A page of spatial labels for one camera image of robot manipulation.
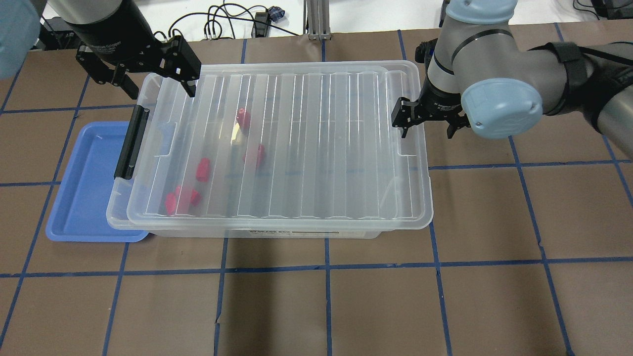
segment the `blue plastic tray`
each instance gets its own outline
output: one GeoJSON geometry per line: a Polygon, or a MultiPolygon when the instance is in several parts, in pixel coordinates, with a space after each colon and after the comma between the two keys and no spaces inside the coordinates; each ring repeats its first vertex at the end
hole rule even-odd
{"type": "Polygon", "coordinates": [[[61,182],[46,236],[53,241],[136,242],[146,231],[116,230],[106,208],[127,122],[93,122],[77,138],[61,182]]]}

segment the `grid line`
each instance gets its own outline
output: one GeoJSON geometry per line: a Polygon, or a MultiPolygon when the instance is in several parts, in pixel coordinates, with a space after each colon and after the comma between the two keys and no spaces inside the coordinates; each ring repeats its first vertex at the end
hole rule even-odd
{"type": "Polygon", "coordinates": [[[0,187],[59,186],[60,184],[61,184],[61,182],[0,183],[0,187]]]}
{"type": "MultiPolygon", "coordinates": [[[[100,105],[100,106],[83,106],[79,108],[82,110],[100,110],[100,109],[121,109],[121,108],[133,108],[134,104],[124,105],[100,105]]],[[[20,114],[20,113],[46,113],[54,111],[75,111],[77,108],[43,108],[43,109],[21,109],[21,110],[4,110],[5,114],[20,114]]]]}
{"type": "MultiPolygon", "coordinates": [[[[75,109],[75,113],[73,115],[73,119],[70,122],[70,126],[68,128],[68,132],[66,133],[66,141],[64,142],[64,146],[61,149],[60,158],[57,161],[57,167],[55,168],[55,174],[53,175],[53,181],[57,180],[57,176],[60,173],[61,162],[64,159],[64,155],[66,153],[66,148],[68,147],[68,141],[70,140],[70,134],[72,133],[73,126],[75,125],[75,121],[77,119],[77,114],[79,112],[79,106],[81,106],[81,102],[84,100],[84,94],[86,88],[88,87],[88,80],[90,77],[86,75],[84,81],[84,87],[82,88],[81,95],[79,96],[79,100],[77,101],[77,107],[75,109]]],[[[18,280],[18,285],[15,288],[15,293],[13,293],[13,299],[11,300],[11,306],[9,307],[9,312],[7,313],[6,320],[4,321],[4,326],[2,330],[2,334],[0,334],[0,349],[2,349],[2,345],[4,343],[4,338],[6,337],[7,330],[9,329],[9,324],[11,322],[11,316],[13,316],[13,311],[15,310],[15,305],[18,301],[18,297],[20,296],[20,290],[22,289],[22,282],[24,282],[24,275],[27,273],[28,264],[31,260],[31,256],[33,255],[33,250],[35,249],[35,244],[37,242],[37,237],[42,228],[42,224],[44,222],[44,216],[46,215],[46,210],[48,209],[48,204],[51,201],[51,195],[53,194],[53,185],[51,185],[48,189],[48,194],[46,195],[46,199],[44,200],[44,206],[42,207],[42,212],[40,213],[39,220],[37,221],[37,227],[35,228],[35,232],[33,238],[31,240],[31,244],[28,248],[27,257],[24,261],[24,265],[22,267],[22,272],[20,273],[20,278],[18,280]]]]}
{"type": "Polygon", "coordinates": [[[101,356],[108,354],[108,346],[110,345],[110,335],[112,334],[112,324],[115,321],[116,304],[118,302],[118,295],[121,291],[121,281],[123,280],[123,272],[125,271],[125,262],[127,260],[127,252],[129,251],[130,243],[126,242],[123,247],[123,255],[121,256],[121,265],[119,266],[118,276],[116,277],[115,293],[112,297],[112,306],[110,307],[110,316],[108,317],[108,328],[106,329],[106,337],[103,340],[103,351],[101,356]]]}
{"type": "Polygon", "coordinates": [[[607,151],[609,151],[609,155],[611,156],[611,163],[615,166],[615,170],[618,172],[618,176],[620,178],[620,182],[622,182],[622,187],[624,188],[624,192],[629,199],[629,204],[633,208],[633,196],[631,195],[631,190],[629,189],[629,185],[627,184],[627,180],[624,177],[624,173],[622,172],[622,168],[620,168],[620,161],[615,158],[615,153],[613,152],[613,148],[611,148],[611,144],[609,140],[607,140],[606,136],[602,136],[602,140],[605,142],[605,146],[607,151]]]}
{"type": "MultiPolygon", "coordinates": [[[[325,52],[325,40],[321,40],[321,61],[327,61],[325,52]]],[[[325,330],[326,330],[326,347],[327,356],[334,354],[332,346],[332,271],[330,266],[330,239],[325,238],[323,241],[324,262],[325,262],[325,330]]]]}
{"type": "MultiPolygon", "coordinates": [[[[400,42],[400,51],[402,52],[402,59],[406,59],[406,51],[404,50],[404,40],[402,38],[402,31],[398,30],[398,40],[400,42]]],[[[434,267],[436,270],[436,283],[437,283],[437,295],[439,298],[439,307],[440,313],[442,315],[442,328],[444,330],[444,342],[446,343],[446,354],[447,356],[453,356],[453,347],[451,346],[451,333],[448,327],[448,317],[446,314],[446,301],[444,300],[444,285],[442,284],[442,263],[439,259],[439,252],[437,250],[437,240],[435,234],[435,227],[433,222],[429,224],[429,232],[431,238],[431,246],[433,249],[433,263],[432,264],[421,264],[424,267],[434,267]]]]}
{"type": "MultiPolygon", "coordinates": [[[[549,264],[588,264],[610,262],[633,262],[633,256],[614,257],[573,257],[573,258],[548,258],[549,264]]],[[[441,267],[481,267],[481,266],[505,266],[505,265],[535,265],[542,264],[543,260],[483,260],[483,261],[454,261],[440,262],[441,267]]],[[[422,269],[434,268],[435,262],[414,262],[407,264],[340,264],[329,265],[330,270],[359,270],[359,269],[422,269]]],[[[274,272],[301,272],[306,270],[326,270],[326,265],[295,265],[284,267],[238,267],[227,268],[226,274],[240,273],[274,273],[274,272]]],[[[221,268],[209,269],[168,269],[168,270],[126,270],[124,276],[171,276],[178,274],[220,274],[221,268]]],[[[2,273],[0,278],[19,278],[20,273],[2,273]]],[[[82,272],[28,272],[24,278],[39,277],[104,277],[118,276],[118,271],[82,271],[82,272]]]]}
{"type": "Polygon", "coordinates": [[[534,207],[532,206],[530,193],[527,189],[525,176],[523,175],[523,167],[521,166],[521,161],[518,156],[517,147],[515,146],[514,139],[512,138],[512,136],[509,136],[508,140],[510,142],[510,148],[512,149],[512,155],[514,156],[515,163],[517,165],[517,171],[518,171],[519,179],[521,181],[523,195],[525,195],[525,203],[527,204],[527,209],[530,213],[530,219],[532,220],[532,227],[534,228],[534,235],[536,236],[536,242],[539,247],[539,251],[541,252],[541,260],[542,260],[543,267],[545,269],[545,276],[547,277],[547,280],[548,280],[549,292],[551,293],[552,301],[554,303],[554,310],[556,312],[556,317],[558,319],[558,325],[560,327],[561,335],[563,336],[565,349],[567,350],[567,355],[573,356],[574,353],[572,350],[571,343],[569,342],[569,337],[567,336],[567,328],[565,327],[565,320],[563,319],[563,313],[560,309],[560,304],[558,303],[558,295],[556,294],[556,287],[554,286],[554,281],[552,279],[551,271],[549,270],[549,262],[548,262],[547,254],[545,253],[545,247],[542,245],[541,232],[539,230],[539,225],[536,221],[536,214],[534,213],[534,207]]]}
{"type": "Polygon", "coordinates": [[[215,330],[213,337],[213,356],[218,355],[220,346],[220,316],[222,316],[222,302],[224,300],[224,279],[227,269],[227,251],[229,250],[229,239],[224,238],[222,244],[222,263],[220,265],[220,282],[218,283],[218,304],[215,309],[215,330]]]}
{"type": "MultiPolygon", "coordinates": [[[[555,23],[555,27],[556,27],[556,31],[558,32],[558,36],[561,39],[561,41],[563,41],[563,36],[561,34],[561,30],[558,26],[557,23],[555,23]]],[[[402,38],[402,34],[401,31],[398,30],[398,37],[399,37],[399,43],[400,43],[400,48],[402,51],[402,55],[403,55],[403,59],[406,60],[406,53],[404,50],[404,42],[403,42],[403,38],[402,38]]],[[[247,40],[244,39],[243,44],[242,44],[242,57],[241,57],[241,63],[245,62],[245,57],[246,57],[246,45],[247,45],[247,40]]],[[[322,61],[326,61],[326,54],[325,54],[325,41],[322,41],[322,61]]],[[[111,313],[110,313],[110,319],[108,321],[108,328],[107,328],[107,332],[106,332],[106,336],[105,336],[105,340],[104,340],[104,348],[103,348],[103,355],[105,356],[107,354],[107,349],[108,349],[108,343],[109,343],[109,339],[110,339],[110,333],[111,333],[111,327],[112,327],[112,323],[113,323],[113,319],[115,316],[115,310],[116,310],[116,303],[118,300],[118,294],[120,291],[120,284],[122,281],[123,276],[148,276],[148,275],[177,275],[177,274],[219,274],[220,275],[220,284],[218,286],[218,306],[217,306],[217,310],[216,310],[216,323],[215,323],[215,341],[214,341],[214,355],[217,355],[218,352],[218,342],[219,342],[219,335],[220,335],[220,324],[218,322],[220,315],[221,315],[221,310],[222,310],[222,298],[223,298],[223,284],[224,284],[224,277],[227,273],[232,274],[232,273],[273,273],[273,272],[291,272],[291,271],[302,271],[302,270],[325,270],[326,273],[326,299],[327,299],[327,308],[326,308],[326,313],[327,313],[327,344],[328,344],[328,356],[332,356],[332,326],[331,326],[331,318],[332,318],[332,314],[331,314],[331,285],[330,285],[330,271],[331,270],[346,270],[346,269],[395,269],[395,268],[435,268],[436,269],[436,279],[437,279],[437,287],[438,287],[438,295],[439,295],[439,301],[440,301],[440,306],[441,306],[441,313],[442,313],[442,325],[444,328],[444,336],[445,336],[445,341],[446,341],[446,346],[447,346],[447,353],[448,355],[452,355],[452,348],[451,348],[451,340],[450,340],[450,335],[449,335],[449,328],[448,328],[448,318],[447,318],[447,312],[446,312],[446,305],[445,305],[445,301],[444,301],[444,291],[443,291],[443,285],[442,285],[442,279],[441,279],[441,267],[478,267],[478,266],[497,266],[497,265],[532,265],[532,264],[543,264],[545,271],[546,271],[546,275],[548,278],[548,284],[550,287],[550,292],[552,293],[552,297],[553,297],[553,301],[555,304],[555,309],[556,309],[556,314],[558,317],[558,321],[561,327],[561,331],[563,333],[563,339],[565,341],[565,346],[567,348],[567,352],[569,355],[573,355],[573,352],[571,350],[571,346],[569,344],[569,340],[567,337],[567,332],[565,329],[565,325],[564,325],[564,321],[563,321],[563,317],[562,314],[560,312],[560,306],[558,305],[558,298],[556,296],[556,291],[555,291],[555,287],[553,284],[553,280],[551,278],[551,273],[549,271],[549,264],[570,264],[570,263],[596,263],[596,262],[633,262],[633,257],[589,257],[589,258],[554,258],[554,259],[548,259],[546,254],[545,254],[545,250],[544,248],[541,246],[541,236],[540,236],[540,232],[538,230],[538,226],[537,226],[537,222],[536,222],[536,215],[534,214],[534,209],[532,207],[532,203],[531,200],[529,198],[529,192],[527,190],[527,185],[525,183],[525,178],[523,177],[523,173],[522,173],[522,167],[555,167],[555,166],[565,166],[565,165],[602,165],[602,164],[614,164],[616,166],[617,172],[620,176],[620,179],[622,180],[622,183],[624,185],[625,191],[627,193],[627,196],[629,198],[629,201],[633,207],[633,198],[631,197],[631,193],[630,193],[630,189],[626,183],[626,180],[624,179],[624,175],[620,169],[619,164],[620,163],[630,163],[630,160],[617,160],[615,155],[613,154],[613,150],[611,149],[611,146],[609,144],[609,142],[607,141],[607,139],[603,136],[603,139],[605,141],[605,145],[607,147],[607,150],[610,153],[611,156],[611,160],[602,160],[602,161],[588,161],[588,162],[566,162],[566,163],[562,163],[562,162],[544,162],[544,163],[521,163],[519,158],[518,158],[518,153],[517,153],[517,149],[514,145],[513,139],[512,137],[509,138],[510,140],[510,144],[511,144],[511,148],[514,154],[514,158],[515,158],[515,163],[500,163],[500,164],[492,164],[492,165],[447,165],[447,166],[435,166],[435,167],[429,167],[429,170],[456,170],[456,169],[471,169],[471,168],[514,168],[516,167],[519,175],[520,175],[520,180],[522,183],[522,187],[523,187],[523,192],[525,195],[525,199],[526,199],[526,203],[528,204],[528,208],[530,211],[530,217],[532,218],[532,223],[534,226],[534,230],[535,230],[535,235],[537,238],[537,242],[539,245],[539,249],[541,251],[541,259],[540,260],[491,260],[491,261],[463,261],[463,262],[441,262],[440,258],[439,258],[439,252],[437,250],[437,240],[436,240],[436,235],[435,235],[435,230],[434,230],[434,226],[433,223],[431,223],[429,225],[429,229],[430,229],[430,236],[431,236],[431,242],[432,242],[432,248],[433,248],[433,254],[434,254],[434,261],[433,262],[424,262],[424,263],[408,263],[408,264],[341,264],[341,265],[331,265],[330,264],[330,256],[329,256],[329,239],[325,239],[324,243],[325,243],[325,264],[324,265],[301,265],[301,266],[288,266],[288,267],[267,267],[267,268],[233,268],[233,269],[227,269],[226,268],[226,258],[227,258],[227,249],[228,249],[228,238],[224,238],[223,241],[223,251],[222,251],[222,266],[219,269],[182,269],[182,270],[132,270],[132,271],[125,271],[125,261],[127,259],[127,252],[128,252],[128,246],[129,243],[125,244],[124,247],[124,251],[123,251],[123,255],[122,255],[122,261],[121,261],[121,265],[120,265],[120,269],[119,271],[94,271],[94,272],[38,272],[38,273],[27,273],[27,269],[28,269],[28,263],[30,261],[30,257],[32,256],[32,252],[33,249],[35,247],[35,243],[37,240],[37,236],[39,235],[39,231],[42,227],[43,224],[43,219],[44,219],[44,215],[46,213],[47,210],[47,206],[50,203],[50,197],[52,195],[52,191],[53,191],[53,187],[56,185],[59,185],[60,182],[56,181],[57,179],[57,175],[59,173],[60,167],[61,167],[61,162],[62,159],[65,155],[65,151],[67,149],[68,146],[68,140],[70,138],[70,133],[73,130],[73,126],[75,124],[75,119],[77,118],[77,114],[80,110],[98,110],[98,109],[108,109],[108,108],[131,108],[134,105],[111,105],[111,106],[87,106],[87,107],[80,107],[80,104],[83,100],[84,94],[85,94],[85,90],[88,84],[88,80],[89,78],[86,79],[86,82],[84,84],[84,88],[83,91],[81,93],[79,102],[77,107],[75,108],[48,108],[48,109],[33,109],[33,110],[4,110],[6,107],[6,104],[9,100],[9,96],[13,90],[13,87],[18,79],[18,75],[19,75],[20,71],[18,71],[18,73],[14,76],[13,78],[13,82],[11,84],[11,87],[9,88],[9,91],[3,101],[3,105],[0,108],[0,115],[2,113],[33,113],[33,112],[47,112],[47,111],[75,111],[75,115],[73,116],[73,120],[71,122],[69,131],[68,131],[68,135],[66,137],[66,142],[65,145],[62,149],[61,152],[61,156],[60,156],[60,160],[58,161],[58,166],[56,168],[55,171],[55,175],[53,177],[53,180],[51,182],[18,182],[18,183],[0,183],[0,187],[11,187],[11,186],[50,186],[49,188],[49,192],[48,195],[46,197],[45,203],[44,203],[44,207],[42,209],[42,213],[40,215],[39,221],[38,221],[38,225],[37,225],[37,229],[35,231],[35,235],[34,238],[31,242],[31,246],[29,249],[29,252],[27,254],[27,258],[25,260],[25,263],[23,265],[23,269],[21,273],[16,273],[16,274],[0,274],[0,278],[19,278],[18,281],[18,286],[16,287],[16,291],[13,297],[13,301],[11,303],[11,307],[9,309],[9,313],[7,315],[6,321],[4,323],[4,328],[2,331],[2,334],[0,335],[0,348],[3,344],[4,341],[4,337],[6,336],[6,332],[9,326],[9,322],[10,322],[10,318],[11,315],[13,313],[13,310],[15,308],[15,304],[17,302],[17,298],[18,295],[20,293],[20,288],[22,285],[22,282],[25,278],[31,278],[31,277],[82,277],[82,276],[117,276],[117,284],[116,284],[116,288],[115,288],[115,295],[113,297],[113,304],[112,304],[112,309],[111,309],[111,313]]]]}
{"type": "Polygon", "coordinates": [[[18,81],[18,77],[20,76],[20,72],[22,71],[22,67],[20,67],[20,69],[18,69],[18,72],[15,73],[15,75],[13,76],[13,81],[11,81],[11,85],[9,86],[9,90],[6,92],[6,95],[4,96],[4,100],[2,102],[2,106],[0,106],[0,115],[2,115],[2,113],[4,113],[4,109],[6,108],[6,103],[9,102],[9,97],[11,96],[11,93],[13,92],[13,88],[15,87],[15,83],[18,81]]]}
{"type": "Polygon", "coordinates": [[[327,330],[327,356],[332,356],[332,283],[330,268],[330,239],[325,239],[325,327],[327,330]]]}
{"type": "Polygon", "coordinates": [[[446,312],[446,301],[444,299],[444,285],[442,283],[442,263],[439,259],[439,251],[437,249],[437,240],[435,234],[435,226],[433,222],[429,224],[429,232],[431,236],[431,246],[433,248],[433,263],[436,269],[437,295],[439,296],[439,308],[442,314],[442,328],[444,329],[444,341],[446,342],[447,356],[453,356],[453,346],[451,345],[451,333],[448,327],[448,314],[446,312]]]}

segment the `black cable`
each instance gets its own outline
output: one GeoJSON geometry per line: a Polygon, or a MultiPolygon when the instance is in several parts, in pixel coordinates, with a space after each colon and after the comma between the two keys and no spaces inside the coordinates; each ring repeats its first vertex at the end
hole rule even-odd
{"type": "MultiPolygon", "coordinates": [[[[208,22],[208,21],[209,21],[209,19],[210,19],[211,9],[212,9],[213,7],[214,7],[214,6],[209,7],[209,11],[208,11],[208,12],[209,12],[209,15],[207,16],[207,22],[208,22]]],[[[244,6],[240,5],[240,4],[236,4],[236,3],[227,3],[227,2],[226,2],[226,0],[223,0],[223,1],[222,1],[222,5],[220,5],[220,6],[215,6],[215,7],[216,7],[217,9],[216,9],[216,10],[215,10],[215,12],[213,13],[213,19],[215,19],[215,17],[216,17],[216,16],[217,16],[217,14],[218,14],[218,11],[220,11],[220,10],[222,10],[222,11],[223,11],[223,12],[224,12],[227,16],[229,16],[229,17],[239,17],[239,16],[242,16],[243,14],[247,13],[247,14],[251,17],[251,19],[252,19],[252,20],[255,20],[255,16],[253,16],[253,14],[251,13],[251,10],[252,10],[252,9],[261,7],[261,8],[264,8],[265,10],[267,10],[267,11],[268,11],[268,8],[267,8],[266,6],[263,6],[263,5],[255,5],[255,6],[251,6],[250,8],[248,8],[248,9],[247,9],[247,8],[245,8],[244,6]],[[231,14],[231,13],[229,12],[229,9],[227,8],[227,6],[236,6],[236,7],[240,8],[240,9],[242,9],[242,12],[240,12],[239,14],[236,14],[236,15],[235,15],[235,14],[231,14]]],[[[233,33],[233,38],[235,38],[235,31],[233,31],[233,24],[232,24],[232,22],[231,22],[231,19],[230,19],[230,18],[229,18],[229,25],[231,26],[231,31],[232,31],[232,33],[233,33]]],[[[213,28],[212,28],[212,30],[213,30],[213,35],[215,35],[215,23],[213,23],[213,28]]]]}
{"type": "Polygon", "coordinates": [[[210,23],[210,22],[213,22],[213,24],[214,24],[214,25],[215,25],[216,23],[218,24],[218,26],[220,27],[220,33],[219,33],[219,34],[217,35],[217,37],[215,37],[215,38],[216,38],[216,39],[217,39],[217,38],[221,38],[221,37],[222,37],[222,32],[224,32],[224,31],[222,30],[222,25],[220,25],[220,22],[217,22],[217,21],[216,21],[216,20],[214,20],[214,19],[211,19],[211,20],[207,21],[207,22],[204,24],[204,35],[205,35],[205,36],[206,36],[206,35],[209,35],[209,36],[211,37],[211,39],[214,39],[214,38],[213,38],[213,36],[211,36],[211,34],[210,34],[210,33],[208,33],[208,32],[206,31],[206,29],[209,27],[209,23],[210,23]]]}
{"type": "Polygon", "coordinates": [[[180,33],[180,35],[182,36],[182,38],[184,38],[184,37],[185,37],[185,35],[184,35],[184,34],[182,34],[182,31],[181,31],[181,30],[179,30],[179,29],[173,29],[173,30],[172,30],[172,37],[176,35],[176,31],[178,31],[178,33],[180,33]]]}
{"type": "Polygon", "coordinates": [[[60,47],[60,49],[62,49],[60,38],[57,37],[57,32],[55,31],[55,29],[53,29],[53,26],[51,26],[48,20],[46,20],[43,16],[40,16],[40,17],[42,18],[42,20],[44,20],[44,23],[48,25],[48,28],[51,29],[51,32],[53,33],[53,37],[55,37],[55,41],[57,42],[57,45],[60,47]]]}
{"type": "Polygon", "coordinates": [[[167,36],[165,35],[165,33],[163,31],[156,31],[156,32],[154,32],[154,37],[156,37],[156,35],[158,35],[158,34],[163,36],[163,38],[167,41],[167,36]]]}
{"type": "Polygon", "coordinates": [[[595,13],[595,12],[593,12],[591,10],[577,8],[576,7],[576,3],[580,4],[580,2],[578,0],[572,0],[572,6],[573,6],[574,9],[576,9],[578,11],[583,11],[583,12],[586,12],[586,13],[592,13],[598,19],[598,21],[600,21],[600,16],[598,16],[597,13],[595,13]]]}
{"type": "MultiPolygon", "coordinates": [[[[228,5],[228,4],[227,4],[227,0],[222,0],[222,4],[223,4],[223,5],[228,5]]],[[[255,5],[255,6],[251,6],[250,8],[248,8],[248,11],[251,11],[251,10],[252,10],[252,9],[254,9],[254,8],[264,8],[264,10],[268,11],[268,8],[267,8],[266,6],[264,6],[264,5],[255,5]]],[[[240,13],[239,15],[231,15],[231,16],[241,16],[241,15],[243,15],[243,14],[245,14],[245,13],[246,13],[246,11],[242,11],[242,13],[240,13]]]]}
{"type": "MultiPolygon", "coordinates": [[[[187,17],[189,17],[189,16],[194,16],[194,15],[207,15],[207,13],[195,12],[195,13],[188,13],[188,14],[182,15],[182,16],[181,16],[181,17],[179,17],[177,20],[175,20],[175,21],[172,23],[172,25],[171,25],[171,26],[169,26],[169,31],[167,31],[167,32],[169,32],[169,33],[170,33],[170,32],[172,31],[172,28],[173,28],[174,26],[176,26],[176,23],[178,23],[178,22],[179,22],[179,21],[181,21],[182,19],[187,18],[187,17]]],[[[298,34],[295,34],[295,33],[294,33],[294,32],[292,32],[292,31],[288,31],[288,30],[286,30],[286,29],[282,29],[281,27],[278,27],[278,26],[275,26],[275,25],[271,25],[271,24],[269,24],[269,23],[265,23],[265,22],[263,22],[263,21],[259,21],[259,20],[251,20],[250,18],[228,17],[228,16],[222,16],[222,15],[217,15],[217,17],[219,17],[219,18],[231,18],[231,19],[233,19],[233,20],[249,21],[249,22],[254,22],[254,23],[261,23],[262,25],[265,25],[265,26],[268,26],[268,27],[272,27],[273,29],[277,29],[277,30],[283,31],[283,32],[285,32],[285,33],[287,33],[287,34],[291,34],[291,35],[299,36],[298,34]]]]}
{"type": "MultiPolygon", "coordinates": [[[[220,27],[222,27],[222,26],[220,25],[220,22],[218,22],[218,21],[216,21],[216,20],[215,20],[215,17],[213,18],[213,29],[211,29],[211,28],[209,27],[209,23],[211,22],[211,10],[212,10],[213,8],[218,8],[218,9],[215,11],[215,13],[216,13],[216,14],[218,13],[218,10],[222,10],[222,11],[223,11],[223,12],[224,12],[227,16],[231,16],[231,14],[230,14],[227,10],[223,9],[223,8],[222,8],[222,6],[224,6],[224,5],[221,5],[221,6],[211,5],[211,6],[209,7],[209,9],[207,10],[207,13],[208,13],[208,14],[206,15],[206,25],[204,25],[204,33],[205,33],[205,34],[209,33],[209,35],[211,35],[211,31],[213,30],[213,35],[215,35],[215,24],[216,24],[216,23],[217,23],[220,27]]],[[[231,19],[229,19],[229,26],[231,27],[231,33],[233,34],[233,38],[235,38],[235,30],[233,29],[233,23],[231,22],[231,19]]],[[[220,31],[220,34],[219,34],[217,37],[221,37],[221,36],[222,36],[222,31],[220,31]]]]}
{"type": "Polygon", "coordinates": [[[627,6],[630,6],[631,4],[633,4],[633,0],[631,0],[627,4],[620,5],[620,6],[594,6],[593,4],[592,5],[585,5],[585,4],[581,3],[580,0],[576,0],[576,3],[578,3],[578,5],[582,6],[583,8],[593,8],[593,9],[600,9],[600,10],[617,10],[617,9],[621,9],[621,8],[625,8],[627,6]]]}

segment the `clear plastic storage bin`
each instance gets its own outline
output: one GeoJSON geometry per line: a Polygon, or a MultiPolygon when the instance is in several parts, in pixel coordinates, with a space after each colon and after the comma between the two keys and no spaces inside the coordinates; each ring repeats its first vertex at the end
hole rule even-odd
{"type": "Polygon", "coordinates": [[[195,98],[150,74],[137,165],[108,222],[165,236],[374,238],[432,218],[424,129],[391,127],[420,92],[408,61],[203,66],[195,98]]]}

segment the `label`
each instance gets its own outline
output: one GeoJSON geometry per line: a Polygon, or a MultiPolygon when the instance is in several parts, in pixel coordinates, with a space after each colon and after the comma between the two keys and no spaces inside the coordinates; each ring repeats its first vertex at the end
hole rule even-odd
{"type": "Polygon", "coordinates": [[[103,46],[91,46],[95,52],[102,54],[112,54],[116,51],[116,48],[121,44],[121,41],[118,41],[113,44],[106,44],[103,46]]]}
{"type": "Polygon", "coordinates": [[[289,238],[362,238],[364,232],[356,231],[285,231],[285,230],[250,230],[252,236],[275,236],[289,238]]]}

